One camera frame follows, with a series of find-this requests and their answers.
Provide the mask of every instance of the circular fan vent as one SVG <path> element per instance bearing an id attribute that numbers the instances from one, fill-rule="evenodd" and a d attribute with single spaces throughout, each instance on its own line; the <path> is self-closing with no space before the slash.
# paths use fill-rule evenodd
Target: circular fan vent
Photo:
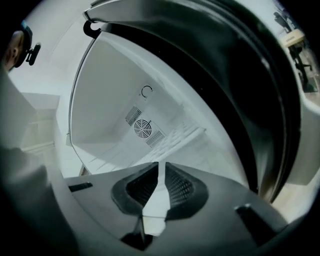
<path id="1" fill-rule="evenodd" d="M 148 138 L 152 132 L 150 122 L 142 119 L 135 122 L 134 130 L 140 138 Z"/>

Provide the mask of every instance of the person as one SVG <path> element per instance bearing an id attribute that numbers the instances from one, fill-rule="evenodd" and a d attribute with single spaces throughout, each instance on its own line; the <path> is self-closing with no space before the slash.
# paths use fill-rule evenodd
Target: person
<path id="1" fill-rule="evenodd" d="M 23 21 L 11 37 L 7 49 L 3 55 L 2 62 L 6 71 L 18 68 L 25 61 L 32 44 L 33 33 Z"/>

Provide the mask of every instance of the ventilation grille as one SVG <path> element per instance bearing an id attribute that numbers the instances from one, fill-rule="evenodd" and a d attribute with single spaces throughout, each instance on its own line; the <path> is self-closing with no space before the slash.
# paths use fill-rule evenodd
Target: ventilation grille
<path id="1" fill-rule="evenodd" d="M 130 126 L 132 126 L 140 115 L 141 111 L 136 106 L 133 106 L 126 115 L 125 120 Z"/>
<path id="2" fill-rule="evenodd" d="M 138 135 L 140 138 L 148 138 L 151 135 L 152 128 L 150 125 L 150 122 L 147 122 L 146 120 L 138 120 L 134 124 L 134 131 L 136 135 Z"/>
<path id="3" fill-rule="evenodd" d="M 157 131 L 145 143 L 147 143 L 151 148 L 153 148 L 164 138 L 165 136 L 160 131 Z"/>

